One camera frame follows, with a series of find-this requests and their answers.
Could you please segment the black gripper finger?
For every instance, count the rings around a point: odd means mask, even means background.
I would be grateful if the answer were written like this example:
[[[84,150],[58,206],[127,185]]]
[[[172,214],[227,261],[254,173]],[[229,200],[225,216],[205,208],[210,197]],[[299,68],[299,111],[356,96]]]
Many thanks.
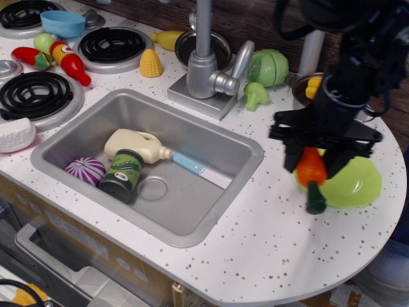
[[[348,150],[326,150],[327,178],[331,179],[337,175],[356,156],[356,151]]]
[[[292,173],[304,153],[304,145],[298,142],[285,142],[284,168]]]

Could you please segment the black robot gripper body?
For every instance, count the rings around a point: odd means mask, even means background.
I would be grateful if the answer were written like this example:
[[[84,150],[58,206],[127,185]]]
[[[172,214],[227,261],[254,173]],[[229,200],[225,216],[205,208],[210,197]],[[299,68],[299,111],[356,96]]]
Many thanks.
[[[369,156],[381,132],[358,122],[356,117],[369,102],[363,90],[353,89],[345,76],[325,74],[314,100],[303,109],[280,111],[274,115],[269,137],[286,146],[297,145]]]

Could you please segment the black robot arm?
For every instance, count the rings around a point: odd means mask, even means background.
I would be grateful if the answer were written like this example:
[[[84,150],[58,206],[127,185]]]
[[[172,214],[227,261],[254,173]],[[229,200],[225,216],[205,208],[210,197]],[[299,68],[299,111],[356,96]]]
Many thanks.
[[[342,35],[337,61],[323,76],[313,101],[305,108],[275,114],[270,138],[285,145],[284,167],[294,171],[304,148],[322,148],[328,176],[350,159],[369,157],[382,140],[375,129],[357,121],[374,97],[390,104],[390,91],[406,77],[408,57],[407,1],[301,1],[306,25],[283,31],[287,7],[279,1],[274,26],[285,40],[315,30]]]

